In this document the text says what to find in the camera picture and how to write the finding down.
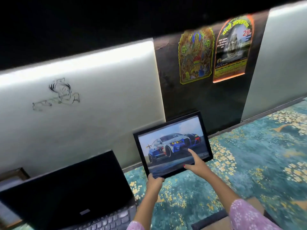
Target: laptop logo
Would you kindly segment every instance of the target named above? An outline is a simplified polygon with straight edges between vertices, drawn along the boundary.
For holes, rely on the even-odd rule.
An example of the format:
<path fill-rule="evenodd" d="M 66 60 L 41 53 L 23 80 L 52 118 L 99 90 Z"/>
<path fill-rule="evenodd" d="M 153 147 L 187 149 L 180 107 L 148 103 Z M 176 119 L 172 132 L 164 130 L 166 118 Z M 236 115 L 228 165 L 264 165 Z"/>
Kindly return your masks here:
<path fill-rule="evenodd" d="M 86 209 L 86 210 L 80 212 L 80 215 L 84 215 L 84 214 L 86 214 L 86 213 L 88 213 L 88 212 L 90 212 L 90 210 L 89 210 L 89 209 Z"/>

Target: car hood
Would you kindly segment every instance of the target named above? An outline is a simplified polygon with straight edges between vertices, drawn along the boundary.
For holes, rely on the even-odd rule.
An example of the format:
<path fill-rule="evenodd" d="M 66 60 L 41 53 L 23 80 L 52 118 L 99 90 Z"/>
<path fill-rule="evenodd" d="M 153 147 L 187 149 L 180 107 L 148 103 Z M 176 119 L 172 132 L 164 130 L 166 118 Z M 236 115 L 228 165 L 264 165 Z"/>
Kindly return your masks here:
<path fill-rule="evenodd" d="M 174 142 L 174 141 L 179 141 L 181 139 L 189 139 L 189 138 L 186 135 L 181 135 L 181 136 L 175 137 L 173 139 L 164 141 L 163 143 L 171 143 L 171 142 Z"/>

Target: forearm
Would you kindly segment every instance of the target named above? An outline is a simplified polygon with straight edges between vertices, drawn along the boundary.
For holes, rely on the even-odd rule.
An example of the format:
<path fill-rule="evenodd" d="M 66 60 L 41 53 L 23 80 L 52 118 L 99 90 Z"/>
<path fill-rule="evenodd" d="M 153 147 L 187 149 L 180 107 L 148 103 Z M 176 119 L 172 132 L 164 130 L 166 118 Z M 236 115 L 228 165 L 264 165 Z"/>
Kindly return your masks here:
<path fill-rule="evenodd" d="M 153 208 L 156 200 L 157 199 L 152 197 L 152 195 L 146 194 L 135 214 L 134 221 L 142 224 L 145 230 L 150 230 L 151 218 L 153 216 Z"/>
<path fill-rule="evenodd" d="M 239 199 L 240 197 L 212 171 L 209 174 L 204 174 L 201 177 L 209 182 L 219 197 L 223 207 L 229 214 L 233 201 Z"/>

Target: picture frame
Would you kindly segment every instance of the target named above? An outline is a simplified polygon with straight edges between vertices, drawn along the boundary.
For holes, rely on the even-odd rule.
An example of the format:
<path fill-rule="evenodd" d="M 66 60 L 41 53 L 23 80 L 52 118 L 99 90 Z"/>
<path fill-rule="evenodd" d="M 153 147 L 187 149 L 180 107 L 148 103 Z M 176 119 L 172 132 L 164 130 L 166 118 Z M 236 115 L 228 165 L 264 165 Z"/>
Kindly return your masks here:
<path fill-rule="evenodd" d="M 10 170 L 0 174 L 0 191 L 18 185 L 30 176 L 23 168 Z M 24 224 L 15 213 L 0 202 L 0 228 L 9 230 Z"/>
<path fill-rule="evenodd" d="M 155 130 L 158 130 L 160 128 L 163 128 L 163 127 L 166 127 L 168 125 L 171 125 L 171 124 L 174 124 L 174 123 L 179 123 L 183 120 L 187 120 L 191 117 L 194 117 L 194 116 L 197 116 L 198 119 L 199 119 L 199 123 L 200 123 L 200 126 L 201 126 L 201 129 L 202 129 L 202 132 L 204 134 L 204 140 L 205 140 L 205 145 L 207 147 L 207 150 L 208 150 L 208 153 L 209 153 L 209 156 L 206 157 L 206 158 L 203 158 L 202 160 L 204 162 L 207 162 L 207 161 L 210 161 L 213 159 L 213 154 L 212 154 L 212 150 L 211 150 L 211 147 L 210 147 L 210 143 L 209 143 L 209 139 L 208 139 L 208 135 L 207 135 L 207 132 L 206 132 L 206 129 L 205 129 L 205 125 L 204 125 L 204 121 L 202 119 L 202 116 L 201 116 L 201 112 L 200 111 L 197 111 L 197 112 L 193 112 L 191 114 L 187 114 L 187 115 L 184 115 L 184 116 L 181 116 L 181 117 L 178 117 L 176 119 L 173 119 L 173 120 L 170 120 L 170 121 L 167 121 L 165 123 L 162 123 L 162 124 L 159 124 L 159 125 L 156 125 L 156 126 L 153 126 L 153 127 L 150 127 L 148 129 L 145 129 L 145 130 L 142 130 L 142 131 L 139 131 L 139 132 L 136 132 L 133 134 L 133 137 L 135 139 L 135 142 L 136 142 L 136 145 L 137 145 L 137 148 L 138 148 L 138 151 L 139 151 L 139 154 L 140 154 L 140 157 L 141 157 L 141 161 L 142 161 L 142 164 L 144 166 L 144 170 L 146 172 L 146 175 L 148 176 L 150 174 L 150 171 L 148 169 L 148 164 L 146 162 L 146 159 L 145 159 L 145 156 L 143 154 L 143 150 L 142 150 L 142 147 L 141 147 L 141 144 L 140 144 L 140 141 L 139 141 L 139 136 L 141 135 L 144 135 L 146 133 L 149 133 L 151 131 L 155 131 Z M 185 171 L 186 169 L 184 167 L 180 168 L 180 169 L 177 169 L 175 171 L 172 171 L 170 173 L 167 173 L 167 174 L 164 174 L 162 175 L 161 177 L 163 178 L 168 178 L 168 177 L 171 177 L 175 174 L 178 174 L 178 173 L 181 173 L 183 171 Z"/>

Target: purple floral sleeve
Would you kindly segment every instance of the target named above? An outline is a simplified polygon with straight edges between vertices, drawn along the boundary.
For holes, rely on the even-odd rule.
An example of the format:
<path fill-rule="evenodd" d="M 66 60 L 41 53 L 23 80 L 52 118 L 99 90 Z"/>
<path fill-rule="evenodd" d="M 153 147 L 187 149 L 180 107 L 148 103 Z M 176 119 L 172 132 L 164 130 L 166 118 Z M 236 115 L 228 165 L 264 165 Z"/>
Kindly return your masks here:
<path fill-rule="evenodd" d="M 143 227 L 143 225 L 141 225 L 139 222 L 137 221 L 132 221 L 127 230 L 145 230 L 145 228 Z"/>
<path fill-rule="evenodd" d="M 237 199 L 232 203 L 229 217 L 235 230 L 281 230 L 243 199 Z"/>

